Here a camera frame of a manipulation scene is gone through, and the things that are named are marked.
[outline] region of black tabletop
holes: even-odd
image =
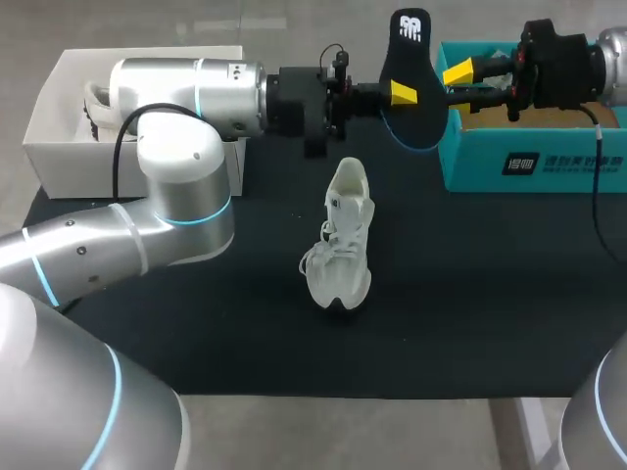
[[[376,121],[329,153],[251,140],[224,255],[124,281],[70,318],[184,394],[399,399],[570,396],[627,330],[626,267],[601,250],[589,195],[448,193],[437,155]],[[298,272],[346,156],[376,203],[372,286],[352,320],[320,311]],[[91,207],[40,192],[26,223]],[[600,208],[627,259],[627,196]]]

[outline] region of robotic arm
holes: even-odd
[[[590,45],[584,34],[559,36],[551,20],[538,20],[527,22],[520,39],[510,57],[472,57],[446,70],[448,104],[472,113],[505,104],[512,121],[531,105],[562,110],[593,101],[627,105],[627,28],[606,29]],[[512,84],[505,90],[459,87],[507,73]]]
[[[403,28],[399,33],[397,20],[403,24],[408,14],[424,18],[417,36],[422,45]],[[422,10],[397,12],[391,44],[428,49],[426,21]],[[428,62],[428,54],[418,52]],[[329,138],[345,138],[351,117],[438,106],[426,104],[430,90],[411,89],[393,73],[392,79],[353,84],[348,64],[344,50],[327,68],[287,67],[278,74],[247,61],[119,62],[111,74],[110,104],[119,124],[128,124],[138,136],[149,197],[58,217],[0,238],[0,283],[59,306],[154,267],[217,256],[234,234],[222,141],[264,133],[299,136],[305,155],[318,156],[325,154]],[[424,67],[415,73],[433,73]],[[508,72],[512,85],[505,90],[458,87]],[[608,29],[590,45],[583,34],[558,36],[549,20],[528,22],[510,57],[470,58],[447,70],[443,81],[450,87],[445,110],[464,104],[476,112],[506,104],[512,120],[531,105],[573,109],[596,100],[627,105],[627,28]],[[138,110],[156,103],[178,105],[206,122],[154,110],[135,121]]]

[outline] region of insole logo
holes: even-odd
[[[400,34],[407,39],[412,39],[416,42],[420,42],[420,31],[422,30],[422,23],[418,18],[412,18],[408,16],[401,17],[401,31]]]

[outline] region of shoe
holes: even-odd
[[[299,270],[319,306],[352,310],[365,299],[371,279],[366,246],[374,203],[362,162],[340,162],[324,204],[328,219],[320,241],[303,255]]]
[[[115,142],[120,132],[120,117],[117,110],[111,107],[109,88],[103,88],[88,81],[84,88],[84,108],[91,122],[91,135],[98,142]],[[124,142],[134,140],[135,136],[125,134]]]

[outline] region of concrete floor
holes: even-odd
[[[1,0],[0,234],[21,227],[38,181],[21,142],[48,72],[66,48],[241,43],[275,71],[310,65],[330,42],[359,81],[378,76],[388,21],[427,9],[433,44],[516,40],[526,20],[595,37],[627,24],[624,0]],[[191,469],[500,468],[485,400],[386,401],[186,397]],[[564,399],[546,401],[550,428]]]

